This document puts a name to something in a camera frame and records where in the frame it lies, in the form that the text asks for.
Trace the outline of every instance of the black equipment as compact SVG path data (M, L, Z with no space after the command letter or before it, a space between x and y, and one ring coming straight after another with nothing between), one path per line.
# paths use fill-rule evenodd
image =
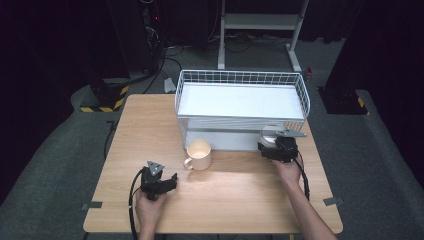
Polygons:
M134 224L133 196L135 192L133 191L138 176L141 174L141 186L137 190L141 189L141 191L147 193L147 198L151 201L156 201L159 194L166 193L177 188L177 173L175 173L171 179L162 181L161 177L165 166L152 161L147 161L147 165L148 167L143 167L137 175L135 175L134 181L131 184L130 196L128 199L131 232L134 240L137 240L138 238Z
M277 137L275 139L275 148L265 147L258 142L258 149L262 157L278 160L284 163L290 163L298 157L298 149L294 137Z

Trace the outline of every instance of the human hand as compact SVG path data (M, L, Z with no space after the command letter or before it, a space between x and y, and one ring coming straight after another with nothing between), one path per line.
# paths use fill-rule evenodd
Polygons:
M296 160L303 167L303 161L301 157L297 157ZM283 184L284 189L288 190L293 187L300 187L300 169L297 166L295 161L290 163L283 163L280 161L272 160L275 167L277 168L278 175L280 176L281 183Z
M151 201L147 198L147 193L141 190L136 192L135 211L141 224L140 237L147 234L154 235L166 199L166 193L160 194L156 201Z

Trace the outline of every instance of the yellow black warning tape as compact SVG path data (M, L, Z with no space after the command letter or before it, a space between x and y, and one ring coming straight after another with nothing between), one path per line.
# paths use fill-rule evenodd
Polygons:
M129 86L122 88L118 101L112 106L80 106L82 112L114 112L118 111L124 103L125 95L128 92Z

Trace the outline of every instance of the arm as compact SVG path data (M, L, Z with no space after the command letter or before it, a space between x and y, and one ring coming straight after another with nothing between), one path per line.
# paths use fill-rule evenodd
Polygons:
M156 201L147 199L147 194L141 190L136 193L136 212L140 221L140 234L138 240L153 240L156 227L166 201L166 193L161 194Z
M293 211L305 239L337 239L331 229L318 215L299 186L300 170L295 162L272 161L278 170L281 183L289 197Z

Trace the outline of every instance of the black curtain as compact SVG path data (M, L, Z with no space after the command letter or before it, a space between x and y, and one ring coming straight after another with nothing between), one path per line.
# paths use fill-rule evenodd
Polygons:
M368 90L417 180L424 185L424 15L420 1L365 1L326 83Z
M87 85L72 59L65 1L2 1L0 59L3 202L33 154L73 112L71 95Z

